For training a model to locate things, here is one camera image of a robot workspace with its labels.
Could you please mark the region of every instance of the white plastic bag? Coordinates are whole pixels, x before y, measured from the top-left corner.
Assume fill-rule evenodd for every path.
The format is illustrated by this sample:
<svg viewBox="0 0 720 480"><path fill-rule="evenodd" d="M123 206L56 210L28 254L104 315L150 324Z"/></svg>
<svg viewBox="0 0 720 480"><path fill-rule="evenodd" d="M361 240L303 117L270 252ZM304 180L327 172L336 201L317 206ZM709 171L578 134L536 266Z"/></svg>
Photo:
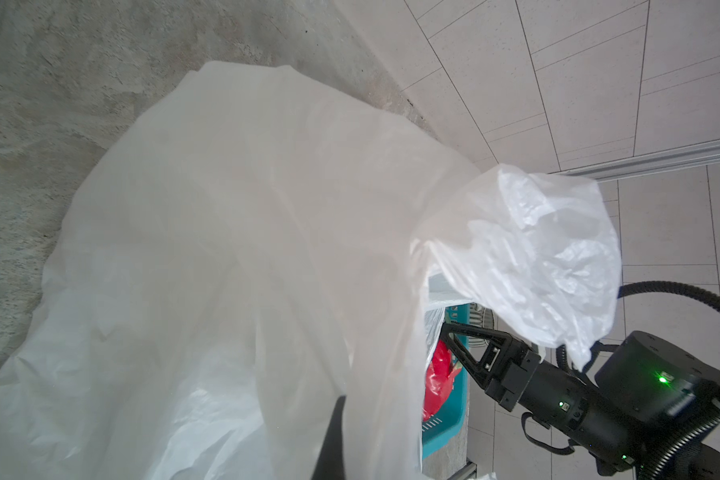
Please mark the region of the white plastic bag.
<svg viewBox="0 0 720 480"><path fill-rule="evenodd" d="M581 365L610 330L595 183L477 169L291 68L212 62L77 191L0 370L0 479L417 478L427 278Z"/></svg>

